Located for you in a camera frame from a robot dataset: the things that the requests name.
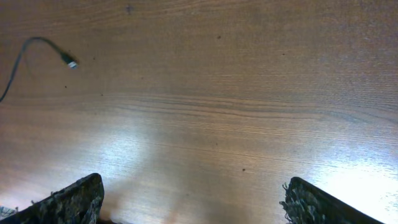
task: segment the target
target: black cable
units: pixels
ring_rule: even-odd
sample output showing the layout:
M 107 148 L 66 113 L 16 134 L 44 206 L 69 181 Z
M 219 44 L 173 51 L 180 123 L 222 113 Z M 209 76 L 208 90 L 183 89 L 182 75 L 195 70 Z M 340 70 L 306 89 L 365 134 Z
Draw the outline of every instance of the black cable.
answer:
M 11 83 L 12 81 L 14 81 L 14 77 L 15 74 L 17 73 L 17 69 L 18 69 L 18 65 L 19 62 L 21 61 L 22 58 L 22 54 L 25 52 L 27 46 L 35 41 L 35 40 L 40 40 L 42 42 L 45 42 L 47 44 L 49 44 L 49 46 L 51 46 L 58 54 L 60 54 L 61 59 L 70 67 L 70 68 L 77 68 L 77 62 L 76 60 L 73 59 L 72 56 L 70 56 L 68 53 L 64 52 L 63 50 L 61 50 L 57 45 L 55 45 L 55 43 L 53 43 L 51 40 L 46 39 L 45 37 L 31 37 L 29 39 L 27 39 L 24 44 L 22 45 L 21 51 L 18 54 L 18 57 L 14 63 L 14 67 L 12 68 L 12 72 L 10 75 L 10 79 L 8 81 L 6 90 L 4 90 L 4 93 L 2 94 L 1 98 L 0 98 L 0 102 L 2 102 L 2 100 L 6 97 L 8 90 L 10 89 Z

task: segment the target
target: cable connector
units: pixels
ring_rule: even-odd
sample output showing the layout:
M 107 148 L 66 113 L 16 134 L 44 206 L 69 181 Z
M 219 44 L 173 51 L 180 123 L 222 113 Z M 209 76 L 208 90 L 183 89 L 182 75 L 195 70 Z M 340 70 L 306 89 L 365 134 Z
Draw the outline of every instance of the cable connector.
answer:
M 77 61 L 69 54 L 61 53 L 61 58 L 70 68 L 77 68 Z

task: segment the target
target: dark spot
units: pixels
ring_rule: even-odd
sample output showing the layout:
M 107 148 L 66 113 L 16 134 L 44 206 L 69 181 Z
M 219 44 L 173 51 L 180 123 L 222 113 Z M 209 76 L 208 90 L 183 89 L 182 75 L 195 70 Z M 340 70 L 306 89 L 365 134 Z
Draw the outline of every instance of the dark spot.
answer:
M 130 4 L 127 5 L 127 7 L 126 7 L 126 12 L 127 12 L 127 14 L 129 14 L 129 16 L 131 15 L 131 11 L 132 11 L 133 9 L 134 9 L 134 8 L 131 7 Z
M 81 212 L 79 213 L 80 221 L 82 221 L 82 220 L 85 218 L 85 215 L 86 215 L 86 211 L 81 211 Z

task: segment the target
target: table surface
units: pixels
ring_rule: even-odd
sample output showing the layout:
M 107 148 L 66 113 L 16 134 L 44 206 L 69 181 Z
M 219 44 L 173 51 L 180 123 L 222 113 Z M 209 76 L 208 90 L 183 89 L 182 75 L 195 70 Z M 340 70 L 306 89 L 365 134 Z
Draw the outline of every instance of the table surface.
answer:
M 92 172 L 124 223 L 285 223 L 299 176 L 398 222 L 397 1 L 1 1 L 0 204 Z

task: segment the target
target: wood grain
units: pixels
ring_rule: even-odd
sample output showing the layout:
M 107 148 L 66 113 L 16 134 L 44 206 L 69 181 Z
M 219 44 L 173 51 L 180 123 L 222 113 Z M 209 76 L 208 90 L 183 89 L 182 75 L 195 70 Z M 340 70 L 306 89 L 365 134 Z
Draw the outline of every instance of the wood grain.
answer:
M 1 1 L 0 204 L 92 172 L 125 223 L 285 223 L 300 176 L 398 222 L 397 1 Z

